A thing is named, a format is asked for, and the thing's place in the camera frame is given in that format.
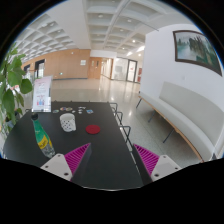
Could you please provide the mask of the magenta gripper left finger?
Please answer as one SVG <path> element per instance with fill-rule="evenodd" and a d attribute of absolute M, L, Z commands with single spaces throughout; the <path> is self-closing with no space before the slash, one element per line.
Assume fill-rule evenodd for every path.
<path fill-rule="evenodd" d="M 42 169 L 65 180 L 79 180 L 86 168 L 91 155 L 91 144 L 87 143 L 67 154 L 56 154 Z"/>

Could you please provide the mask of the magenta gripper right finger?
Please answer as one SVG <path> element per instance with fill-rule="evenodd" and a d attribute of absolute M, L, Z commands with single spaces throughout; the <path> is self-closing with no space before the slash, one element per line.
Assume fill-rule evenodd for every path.
<path fill-rule="evenodd" d="M 181 170 L 181 167 L 168 155 L 159 156 L 137 144 L 134 144 L 133 147 L 137 151 L 137 155 L 141 159 L 147 174 L 153 181 Z"/>

